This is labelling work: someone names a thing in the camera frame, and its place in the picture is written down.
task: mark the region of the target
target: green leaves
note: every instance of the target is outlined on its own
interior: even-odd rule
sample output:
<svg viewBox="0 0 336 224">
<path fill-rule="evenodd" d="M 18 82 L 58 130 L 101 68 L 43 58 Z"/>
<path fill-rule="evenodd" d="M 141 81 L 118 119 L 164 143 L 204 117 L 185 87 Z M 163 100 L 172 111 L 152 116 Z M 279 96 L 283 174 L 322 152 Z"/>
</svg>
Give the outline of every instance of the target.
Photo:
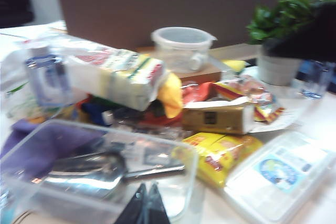
<svg viewBox="0 0 336 224">
<path fill-rule="evenodd" d="M 280 0 L 269 9 L 257 6 L 247 26 L 250 44 L 262 44 L 268 38 L 284 38 L 314 20 L 313 11 L 330 0 Z"/>
</svg>

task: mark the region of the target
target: metal spoon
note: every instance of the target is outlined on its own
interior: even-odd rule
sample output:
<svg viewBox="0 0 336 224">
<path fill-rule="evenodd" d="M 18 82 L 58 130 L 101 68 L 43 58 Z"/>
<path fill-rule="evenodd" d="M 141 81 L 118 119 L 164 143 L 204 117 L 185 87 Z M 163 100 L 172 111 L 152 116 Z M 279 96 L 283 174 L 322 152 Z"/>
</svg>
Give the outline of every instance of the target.
<svg viewBox="0 0 336 224">
<path fill-rule="evenodd" d="M 98 198 L 112 197 L 122 181 L 148 176 L 180 174 L 183 164 L 128 172 L 124 158 L 102 152 L 58 159 L 43 183 Z"/>
</svg>

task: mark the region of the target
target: bottle cap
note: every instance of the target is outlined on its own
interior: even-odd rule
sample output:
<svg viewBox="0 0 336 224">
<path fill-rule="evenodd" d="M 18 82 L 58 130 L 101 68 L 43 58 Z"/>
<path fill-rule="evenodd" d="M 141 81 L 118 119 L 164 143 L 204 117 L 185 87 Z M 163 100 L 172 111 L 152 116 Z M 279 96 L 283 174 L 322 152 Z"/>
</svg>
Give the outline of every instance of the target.
<svg viewBox="0 0 336 224">
<path fill-rule="evenodd" d="M 44 42 L 35 42 L 30 46 L 33 57 L 47 56 L 50 54 L 49 45 Z"/>
</svg>

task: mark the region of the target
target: water bottle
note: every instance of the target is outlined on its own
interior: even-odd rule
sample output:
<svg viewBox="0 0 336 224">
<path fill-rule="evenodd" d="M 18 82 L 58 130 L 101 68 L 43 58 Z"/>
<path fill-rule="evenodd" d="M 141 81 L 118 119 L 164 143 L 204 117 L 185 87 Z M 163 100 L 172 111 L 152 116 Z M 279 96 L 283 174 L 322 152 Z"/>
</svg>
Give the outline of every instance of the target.
<svg viewBox="0 0 336 224">
<path fill-rule="evenodd" d="M 50 54 L 47 44 L 30 48 L 32 57 L 25 61 L 29 84 L 37 103 L 43 108 L 62 108 L 72 103 L 65 63 L 62 56 Z"/>
</svg>

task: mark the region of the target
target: plastic container lid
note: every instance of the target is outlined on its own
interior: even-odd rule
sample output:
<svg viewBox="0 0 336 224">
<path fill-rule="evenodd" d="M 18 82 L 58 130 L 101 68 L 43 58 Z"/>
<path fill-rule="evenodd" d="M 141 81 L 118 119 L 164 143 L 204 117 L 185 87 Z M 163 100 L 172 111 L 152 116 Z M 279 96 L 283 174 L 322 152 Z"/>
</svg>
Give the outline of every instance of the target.
<svg viewBox="0 0 336 224">
<path fill-rule="evenodd" d="M 298 132 L 286 132 L 228 177 L 227 200 L 249 223 L 288 223 L 327 174 L 335 154 Z"/>
<path fill-rule="evenodd" d="M 203 47 L 210 47 L 216 37 L 211 34 L 190 27 L 164 27 L 152 33 L 152 40 L 158 44 L 171 46 L 173 48 L 184 48 L 195 50 Z"/>
</svg>

